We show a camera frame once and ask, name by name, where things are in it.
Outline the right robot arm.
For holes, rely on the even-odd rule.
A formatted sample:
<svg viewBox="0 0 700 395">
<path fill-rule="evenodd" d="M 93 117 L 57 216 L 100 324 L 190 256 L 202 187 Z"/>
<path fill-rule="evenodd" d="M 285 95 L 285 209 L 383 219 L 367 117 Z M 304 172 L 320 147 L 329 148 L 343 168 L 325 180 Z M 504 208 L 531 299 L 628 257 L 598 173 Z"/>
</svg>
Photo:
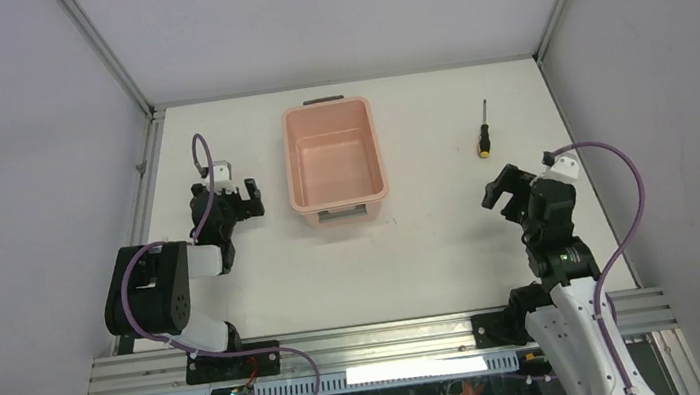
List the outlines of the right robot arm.
<svg viewBox="0 0 700 395">
<path fill-rule="evenodd" d="M 603 292 L 594 255 L 574 231 L 580 165 L 561 156 L 532 174 L 513 164 L 486 185 L 482 205 L 521 226 L 537 280 L 511 291 L 504 322 L 512 342 L 536 343 L 567 395 L 656 395 L 634 363 Z"/>
</svg>

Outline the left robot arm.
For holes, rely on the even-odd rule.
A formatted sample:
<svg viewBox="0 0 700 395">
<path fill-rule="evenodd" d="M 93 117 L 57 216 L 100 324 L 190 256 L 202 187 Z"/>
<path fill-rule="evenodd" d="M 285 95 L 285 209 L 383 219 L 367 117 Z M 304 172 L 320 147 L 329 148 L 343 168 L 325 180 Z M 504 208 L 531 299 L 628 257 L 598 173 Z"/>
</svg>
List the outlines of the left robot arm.
<svg viewBox="0 0 700 395">
<path fill-rule="evenodd" d="M 194 310 L 190 283 L 230 273 L 236 225 L 265 214 L 255 180 L 243 184 L 247 197 L 230 182 L 214 191 L 202 183 L 192 186 L 191 219 L 199 236 L 188 242 L 156 242 L 117 252 L 104 309 L 111 334 L 150 338 L 195 358 L 208 354 L 209 370 L 224 380 L 242 374 L 246 357 L 236 326 Z"/>
</svg>

